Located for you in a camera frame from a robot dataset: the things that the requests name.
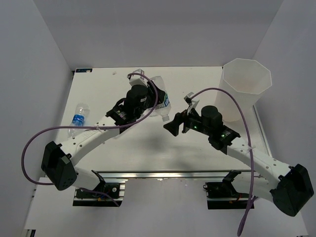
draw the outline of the translucent plastic bin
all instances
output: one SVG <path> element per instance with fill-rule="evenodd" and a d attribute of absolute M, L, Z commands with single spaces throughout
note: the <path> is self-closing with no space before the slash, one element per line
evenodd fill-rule
<path fill-rule="evenodd" d="M 238 102 L 243 112 L 248 111 L 272 86 L 271 72 L 255 60 L 234 59 L 225 64 L 219 88 L 229 92 Z M 218 91 L 215 106 L 223 115 L 224 121 L 241 119 L 232 99 Z"/>

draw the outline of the blue bottle label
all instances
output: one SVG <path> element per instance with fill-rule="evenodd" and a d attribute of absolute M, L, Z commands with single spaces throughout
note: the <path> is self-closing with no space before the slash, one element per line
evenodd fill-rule
<path fill-rule="evenodd" d="M 167 93 L 166 93 L 166 95 L 164 96 L 164 101 L 163 101 L 163 103 L 164 103 L 164 106 L 165 106 L 165 107 L 167 107 L 168 104 L 170 104 L 170 102 L 169 102 L 169 97 L 168 97 L 168 94 L 167 94 Z"/>
<path fill-rule="evenodd" d="M 75 124 L 76 126 L 81 127 L 81 126 L 83 126 L 83 122 L 84 122 L 84 116 L 75 115 L 73 118 L 72 124 Z"/>
<path fill-rule="evenodd" d="M 156 106 L 156 109 L 161 109 L 167 107 L 170 104 L 168 94 L 166 93 L 163 99 L 163 102 Z"/>

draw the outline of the black mount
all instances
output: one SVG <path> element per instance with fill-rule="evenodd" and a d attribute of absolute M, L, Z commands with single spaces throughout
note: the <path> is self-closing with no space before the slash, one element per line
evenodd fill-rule
<path fill-rule="evenodd" d="M 222 182 L 208 182 L 204 189 L 207 191 L 208 198 L 237 198 L 239 193 L 232 185 L 234 178 L 241 174 L 240 171 L 230 171 Z"/>
<path fill-rule="evenodd" d="M 120 183 L 106 183 L 98 191 L 106 193 L 113 199 L 119 198 Z M 109 198 L 103 196 L 102 194 L 95 194 L 85 192 L 83 190 L 77 189 L 76 198 L 73 201 L 73 206 L 111 206 L 117 207 Z"/>
<path fill-rule="evenodd" d="M 215 106 L 205 106 L 201 110 L 201 116 L 195 109 L 177 113 L 173 121 L 165 124 L 173 136 L 179 135 L 179 127 L 183 124 L 182 133 L 187 133 L 190 129 L 208 136 L 208 141 L 217 150 L 227 154 L 227 146 L 240 135 L 223 124 L 223 117 Z"/>

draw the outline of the cable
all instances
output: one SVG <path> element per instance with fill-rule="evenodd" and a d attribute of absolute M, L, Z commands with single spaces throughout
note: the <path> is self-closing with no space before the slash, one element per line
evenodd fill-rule
<path fill-rule="evenodd" d="M 239 224 L 239 227 L 238 227 L 238 231 L 237 231 L 237 236 L 239 237 L 242 233 L 242 230 L 243 230 L 243 227 L 246 223 L 246 219 L 247 219 L 247 215 L 254 203 L 254 201 L 256 200 L 256 197 L 252 198 L 252 192 L 253 192 L 253 184 L 254 184 L 254 161 L 253 161 L 253 151 L 251 149 L 251 140 L 250 140 L 250 132 L 249 132 L 249 128 L 247 126 L 247 122 L 246 122 L 246 119 L 243 115 L 243 112 L 241 111 L 241 108 L 238 104 L 238 102 L 236 101 L 236 99 L 230 94 L 228 93 L 227 91 L 223 90 L 223 89 L 220 89 L 220 88 L 214 88 L 214 87 L 211 87 L 211 88 L 207 88 L 207 89 L 204 89 L 204 90 L 201 90 L 200 92 L 198 92 L 197 94 L 193 95 L 191 97 L 191 99 L 195 98 L 196 96 L 200 95 L 201 93 L 205 92 L 205 91 L 208 91 L 208 90 L 218 90 L 218 91 L 221 91 L 221 92 L 224 92 L 225 94 L 227 94 L 232 100 L 233 102 L 235 103 L 235 105 L 237 106 L 239 112 L 240 112 L 240 115 L 241 115 L 241 118 L 242 118 L 242 121 L 243 121 L 243 124 L 245 126 L 245 129 L 246 129 L 246 134 L 247 134 L 247 139 L 248 139 L 248 146 L 250 148 L 250 169 L 251 169 L 251 178 L 250 178 L 250 190 L 249 190 L 249 198 L 248 198 L 248 201 L 247 201 L 247 206 L 246 206 L 246 210 L 245 210 L 245 214 L 244 216 L 242 217 L 241 221 L 240 221 L 240 224 Z"/>
<path fill-rule="evenodd" d="M 141 121 L 143 121 L 144 119 L 146 119 L 153 111 L 154 109 L 156 108 L 157 106 L 157 103 L 158 103 L 158 91 L 155 87 L 155 84 L 145 75 L 143 74 L 140 74 L 140 73 L 130 73 L 127 75 L 127 77 L 131 77 L 133 75 L 138 75 L 138 76 L 141 76 L 141 77 L 144 77 L 154 88 L 154 91 L 155 91 L 155 102 L 154 102 L 154 105 L 152 107 L 152 109 L 144 116 L 142 117 L 141 119 L 139 119 L 138 121 L 136 122 L 133 122 L 133 123 L 130 123 L 130 124 L 126 124 L 126 125 L 120 125 L 120 126 L 99 126 L 99 129 L 102 129 L 102 130 L 106 130 L 106 129 L 116 129 L 116 128 L 125 128 L 125 127 L 131 127 L 135 124 L 138 124 L 140 123 Z M 45 132 L 48 132 L 48 131 L 51 131 L 51 130 L 56 130 L 56 129 L 69 129 L 69 128 L 73 128 L 73 126 L 56 126 L 56 127 L 49 127 L 49 128 L 46 128 L 40 132 L 38 132 L 37 134 L 35 134 L 33 137 L 30 138 L 30 140 L 26 143 L 23 151 L 22 151 L 22 155 L 21 155 L 21 168 L 22 168 L 22 172 L 25 176 L 25 178 L 30 181 L 31 183 L 33 184 L 37 184 L 37 185 L 54 185 L 53 183 L 42 183 L 42 182 L 38 182 L 38 181 L 35 181 L 33 180 L 26 172 L 25 170 L 25 153 L 26 153 L 26 150 L 27 148 L 29 147 L 29 145 L 31 144 L 31 142 L 37 138 L 38 136 L 40 136 L 41 134 L 45 133 Z M 90 129 L 90 130 L 97 130 L 97 127 L 95 126 L 82 126 L 82 127 L 76 127 L 76 128 L 79 128 L 79 129 Z M 89 191 L 90 193 L 96 193 L 96 194 L 100 194 L 100 192 L 97 192 L 97 191 Z"/>
<path fill-rule="evenodd" d="M 101 195 L 99 198 L 98 198 L 98 201 L 101 201 L 102 199 L 104 199 L 105 198 L 105 196 L 104 195 Z"/>
<path fill-rule="evenodd" d="M 239 201 L 239 199 L 241 199 L 241 195 L 242 195 L 242 194 L 239 194 L 236 200 L 229 201 L 229 203 L 230 203 L 230 204 L 233 204 L 234 202 Z"/>

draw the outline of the plastic water bottle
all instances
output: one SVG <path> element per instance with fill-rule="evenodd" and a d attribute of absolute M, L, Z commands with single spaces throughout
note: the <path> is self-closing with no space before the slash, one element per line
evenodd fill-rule
<path fill-rule="evenodd" d="M 89 110 L 89 106 L 87 104 L 84 104 L 84 103 L 77 104 L 74 118 L 70 124 L 70 126 L 73 126 L 74 128 L 68 129 L 68 137 L 75 137 L 79 133 L 82 132 L 82 129 L 78 129 L 76 127 L 83 126 L 84 119 L 87 118 L 89 112 L 90 112 L 90 110 Z"/>
<path fill-rule="evenodd" d="M 168 115 L 169 115 L 169 112 L 171 110 L 171 105 L 170 105 L 167 91 L 166 91 L 165 86 L 164 86 L 163 79 L 161 76 L 156 76 L 156 77 L 151 78 L 151 80 L 153 81 L 153 83 L 155 83 L 155 85 L 160 90 L 163 90 L 166 93 L 164 96 L 163 102 L 156 106 L 155 113 L 162 116 L 162 121 L 164 121 L 164 122 L 169 121 Z"/>

